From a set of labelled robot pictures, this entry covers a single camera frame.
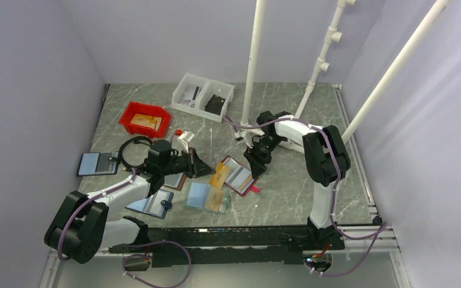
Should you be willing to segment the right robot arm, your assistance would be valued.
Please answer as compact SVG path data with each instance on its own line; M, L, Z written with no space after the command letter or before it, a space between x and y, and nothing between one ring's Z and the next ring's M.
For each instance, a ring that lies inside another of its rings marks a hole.
M301 145L307 173L315 183L307 242L314 249L323 248L337 234L334 210L339 182L351 166L339 129L312 125L288 112L262 112L257 123L264 133L244 152L253 179L266 171L271 153L281 142L290 140Z

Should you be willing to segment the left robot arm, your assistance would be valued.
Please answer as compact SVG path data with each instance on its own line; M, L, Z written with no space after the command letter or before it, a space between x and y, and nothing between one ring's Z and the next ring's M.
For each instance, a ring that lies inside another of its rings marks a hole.
M96 192L72 191L66 195L44 236L44 243L57 251L60 260L83 264L98 250L114 246L144 250L150 242L146 223L129 216L116 221L109 221L109 217L155 195L166 176L182 173L200 178L215 172L194 148L178 152L168 140L143 140L148 155L142 164L128 168L130 176Z

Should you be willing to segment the red card holder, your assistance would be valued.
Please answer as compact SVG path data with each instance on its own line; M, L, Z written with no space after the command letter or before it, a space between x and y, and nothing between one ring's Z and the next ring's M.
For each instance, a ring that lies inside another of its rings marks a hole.
M237 160L230 155L224 157L221 163L229 168L224 184L232 191L240 196L245 196L248 192L261 192L261 189L256 186L256 180L252 178L252 173L249 168L237 162Z

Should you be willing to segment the gold vip card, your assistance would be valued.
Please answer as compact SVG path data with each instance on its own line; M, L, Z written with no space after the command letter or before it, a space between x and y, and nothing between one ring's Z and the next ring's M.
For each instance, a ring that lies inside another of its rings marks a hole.
M215 173L209 179L209 185L212 188L221 188L226 181L230 168L224 163L218 163Z

